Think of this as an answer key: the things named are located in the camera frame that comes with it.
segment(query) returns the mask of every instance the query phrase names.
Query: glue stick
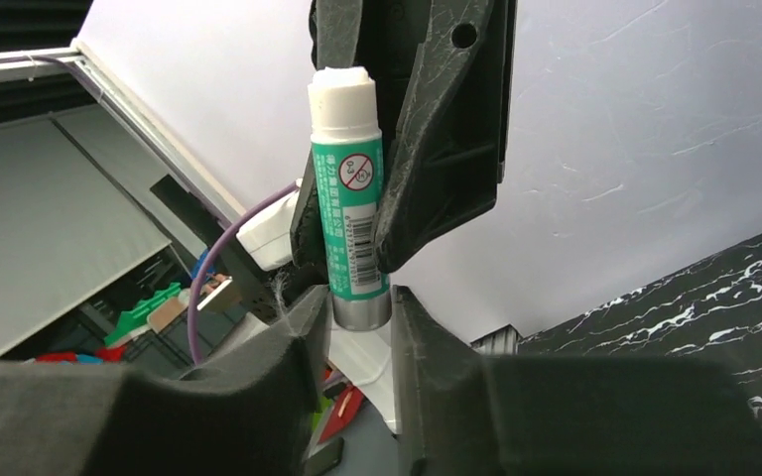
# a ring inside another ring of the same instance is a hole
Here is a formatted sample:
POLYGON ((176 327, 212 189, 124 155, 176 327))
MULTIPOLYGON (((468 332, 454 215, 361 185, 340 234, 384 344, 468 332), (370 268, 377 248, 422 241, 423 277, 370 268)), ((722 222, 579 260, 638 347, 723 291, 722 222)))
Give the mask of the glue stick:
POLYGON ((384 181, 375 81, 363 67, 326 68, 308 86, 311 143, 334 320, 347 330, 390 320, 390 279, 373 256, 384 181))

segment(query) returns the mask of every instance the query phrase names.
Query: barcode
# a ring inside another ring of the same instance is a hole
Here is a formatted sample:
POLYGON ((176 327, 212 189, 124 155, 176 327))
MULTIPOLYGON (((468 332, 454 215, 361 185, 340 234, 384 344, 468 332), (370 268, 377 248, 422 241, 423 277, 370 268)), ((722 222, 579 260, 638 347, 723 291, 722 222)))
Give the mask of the barcode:
POLYGON ((354 295, 381 289, 381 274, 372 256, 372 218, 375 204, 343 208, 348 239, 349 276, 354 295))

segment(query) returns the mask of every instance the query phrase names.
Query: black plastic bracket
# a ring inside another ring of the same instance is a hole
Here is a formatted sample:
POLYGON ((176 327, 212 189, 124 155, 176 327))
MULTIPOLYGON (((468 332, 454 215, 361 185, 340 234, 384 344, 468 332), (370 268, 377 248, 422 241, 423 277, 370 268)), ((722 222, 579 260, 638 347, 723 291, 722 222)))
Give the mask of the black plastic bracket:
MULTIPOLYGON (((376 81, 385 191, 374 226, 392 273, 495 205, 503 179, 515 0, 317 0, 317 68, 376 81)), ((297 264, 325 262, 309 160, 291 228, 297 264)))
MULTIPOLYGON (((164 176, 151 186, 150 191, 206 246, 210 247, 223 234, 217 218, 173 177, 164 176)), ((266 323, 277 319, 276 299, 268 286, 269 274, 256 264, 237 240, 231 240, 221 250, 216 268, 232 277, 233 285, 241 290, 250 312, 266 323)))
POLYGON ((400 474, 762 475, 762 427, 714 364, 480 355, 394 292, 400 474))

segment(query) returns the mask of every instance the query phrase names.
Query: red object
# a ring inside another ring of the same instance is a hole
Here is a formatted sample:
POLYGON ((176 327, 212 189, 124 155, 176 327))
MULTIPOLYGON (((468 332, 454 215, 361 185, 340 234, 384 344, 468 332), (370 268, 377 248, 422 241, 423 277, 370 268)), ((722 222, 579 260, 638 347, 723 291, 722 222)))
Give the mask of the red object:
POLYGON ((119 345, 112 349, 99 349, 94 356, 104 362, 121 362, 124 358, 124 346, 119 345))
MULTIPOLYGON (((94 353, 94 356, 104 362, 121 362, 124 357, 124 346, 115 347, 114 349, 100 349, 94 353)), ((51 354, 43 354, 37 357, 37 362, 77 362, 77 354, 74 352, 53 352, 51 354)))
POLYGON ((43 354, 36 358, 37 362, 76 362, 77 354, 74 352, 55 352, 43 354))
POLYGON ((331 416, 322 430, 319 442, 323 443, 332 436, 341 432, 357 415, 360 405, 363 403, 363 393, 357 387, 349 384, 345 390, 334 400, 331 416))

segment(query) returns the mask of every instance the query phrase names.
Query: roller blind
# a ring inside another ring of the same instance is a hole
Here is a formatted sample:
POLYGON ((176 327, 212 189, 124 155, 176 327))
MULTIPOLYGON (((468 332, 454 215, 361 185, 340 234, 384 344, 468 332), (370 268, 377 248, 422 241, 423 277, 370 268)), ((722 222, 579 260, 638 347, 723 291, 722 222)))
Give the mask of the roller blind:
POLYGON ((57 120, 192 255, 202 253, 205 245, 150 192, 150 187, 169 173, 167 166, 150 155, 100 106, 69 111, 58 115, 57 120))
POLYGON ((0 129, 0 354, 169 243, 49 122, 0 129))

